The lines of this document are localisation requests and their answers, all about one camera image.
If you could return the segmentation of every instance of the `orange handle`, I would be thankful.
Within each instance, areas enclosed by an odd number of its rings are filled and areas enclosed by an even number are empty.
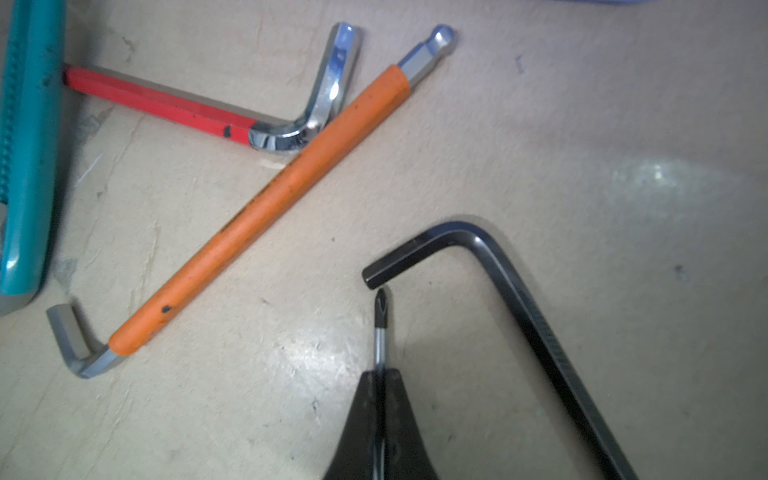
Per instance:
[[[400,68],[387,68],[112,335],[112,352],[135,353],[410,93]]]

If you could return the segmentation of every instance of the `scratch on floor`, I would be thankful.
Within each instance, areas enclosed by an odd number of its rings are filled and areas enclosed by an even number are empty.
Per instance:
[[[77,179],[77,181],[75,181],[75,183],[74,183],[74,187],[73,187],[73,188],[77,188],[77,187],[78,187],[78,185],[80,184],[80,182],[82,182],[82,181],[83,181],[83,179],[85,178],[85,176],[86,176],[86,175],[88,175],[88,174],[91,172],[91,170],[93,170],[93,168],[96,166],[96,164],[98,163],[98,161],[99,161],[99,160],[101,160],[101,156],[102,156],[102,155],[103,155],[103,154],[99,154],[99,155],[98,155],[98,157],[96,157],[96,160],[94,160],[94,162],[91,164],[91,166],[90,166],[90,167],[88,167],[88,168],[85,170],[85,172],[84,172],[84,173],[83,173],[83,174],[80,176],[80,178],[78,178],[78,179]]]
[[[131,146],[131,144],[134,141],[134,138],[136,137],[136,131],[139,129],[139,125],[141,125],[141,122],[144,121],[144,117],[146,117],[146,114],[142,114],[134,127],[131,129],[131,132],[128,134],[128,141],[125,142],[125,145],[123,146],[123,150],[121,150],[120,154],[118,155],[117,160],[114,161],[112,164],[112,168],[109,170],[109,176],[107,176],[107,181],[104,182],[104,188],[106,188],[107,185],[109,185],[109,181],[112,179],[112,175],[114,174],[114,169],[117,167],[117,165],[123,160],[123,157],[125,157],[125,152],[128,151],[128,147]]]
[[[142,301],[144,294],[147,290],[147,284],[149,283],[149,276],[152,273],[152,266],[154,265],[154,259],[157,256],[157,247],[160,240],[160,224],[156,221],[153,225],[154,235],[152,236],[152,249],[149,256],[144,261],[144,268],[141,270],[141,289],[139,290],[139,301]]]
[[[106,191],[109,185],[110,180],[112,180],[112,175],[114,175],[114,169],[117,167],[117,165],[123,160],[123,157],[125,156],[125,152],[128,150],[128,147],[131,145],[131,142],[134,141],[134,138],[136,136],[136,130],[138,130],[139,125],[141,125],[141,122],[144,120],[144,117],[146,114],[142,114],[138,121],[136,121],[136,124],[131,129],[131,132],[128,134],[128,140],[125,142],[125,145],[123,145],[122,150],[120,150],[120,154],[118,155],[117,159],[112,162],[112,168],[109,170],[109,175],[107,176],[107,181],[104,182],[104,188],[102,188],[103,191]],[[88,236],[85,237],[85,245],[83,246],[83,253],[88,251],[88,244],[91,242],[91,237],[93,237],[94,232],[96,231],[96,224],[101,219],[101,211],[104,209],[103,203],[99,204],[99,207],[96,211],[96,217],[94,218],[93,223],[91,224],[91,231],[88,233]]]
[[[93,262],[96,261],[96,257],[98,257],[98,254],[101,253],[101,247],[96,249],[96,253],[91,257],[91,259],[87,262],[85,262],[85,265],[83,265],[83,270],[88,268]]]
[[[107,441],[104,442],[104,444],[99,449],[98,453],[96,454],[96,458],[94,459],[93,465],[88,469],[88,473],[85,474],[83,478],[88,478],[91,476],[91,472],[93,472],[93,469],[96,468],[96,465],[98,465],[99,460],[101,460],[101,456],[104,454],[104,450],[107,449],[107,446],[114,438],[115,432],[118,430],[118,427],[120,427],[121,422],[125,419],[125,417],[128,415],[128,413],[131,412],[131,409],[133,408],[134,401],[131,399],[128,400],[128,394],[131,392],[130,387],[126,389],[125,395],[123,395],[123,401],[120,404],[120,407],[118,407],[118,414],[117,418],[112,422],[112,427],[109,429],[109,435],[107,435]],[[125,405],[128,404],[128,409],[125,414],[121,415],[123,408]]]
[[[51,379],[48,380],[48,384],[45,386],[45,390],[43,391],[43,394],[40,396],[40,399],[38,400],[38,404],[35,406],[35,409],[32,410],[32,413],[30,413],[27,417],[27,422],[18,430],[18,434],[13,439],[13,443],[11,444],[11,447],[8,449],[8,452],[5,454],[5,457],[2,459],[2,463],[0,463],[0,468],[3,468],[4,465],[8,463],[8,459],[11,458],[11,454],[16,449],[16,445],[18,444],[18,441],[24,437],[24,435],[27,434],[29,431],[29,426],[32,424],[32,420],[35,417],[35,413],[37,413],[38,409],[40,409],[40,405],[42,405],[43,400],[45,400],[45,397],[48,396],[48,391],[51,389],[51,385],[53,385],[54,380],[56,379],[56,375],[61,371],[61,369],[56,369],[54,374],[51,375]]]
[[[270,168],[272,170],[282,170],[286,166],[280,162],[272,161],[268,158],[260,158],[258,161],[260,167]]]

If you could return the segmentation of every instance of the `screwdriver tip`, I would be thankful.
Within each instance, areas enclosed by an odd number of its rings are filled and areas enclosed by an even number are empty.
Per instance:
[[[386,291],[384,291],[383,288],[380,288],[379,292],[376,294],[376,301],[374,302],[374,307],[376,309],[376,314],[374,316],[374,327],[377,329],[386,328],[387,317],[389,317],[388,303],[389,302],[386,298]]]

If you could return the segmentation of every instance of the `hex key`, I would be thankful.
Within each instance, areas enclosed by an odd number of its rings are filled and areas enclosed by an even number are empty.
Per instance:
[[[368,265],[362,271],[362,279],[374,290],[433,253],[452,246],[471,251],[491,277],[565,408],[597,456],[605,477],[637,480],[533,296],[488,232],[467,222],[440,224]]]
[[[333,26],[310,99],[304,112],[293,121],[266,120],[266,115],[262,114],[242,115],[234,112],[235,108],[218,108],[211,104],[213,102],[199,101],[196,95],[170,94],[151,82],[133,78],[127,80],[127,75],[97,71],[101,69],[65,65],[64,83],[72,90],[105,98],[259,150],[295,154],[341,110],[360,50],[360,36],[354,27],[345,22]]]

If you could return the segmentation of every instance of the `black paint mark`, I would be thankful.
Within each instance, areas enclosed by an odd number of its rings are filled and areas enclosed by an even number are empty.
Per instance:
[[[523,68],[523,61],[522,60],[523,60],[523,56],[522,55],[518,55],[517,57],[515,57],[515,65],[517,65],[517,67],[518,67],[518,74],[520,74],[520,75],[525,73],[525,69]]]
[[[688,276],[688,274],[686,273],[682,265],[675,265],[674,275],[680,282],[683,282],[683,283],[690,282],[690,277]]]

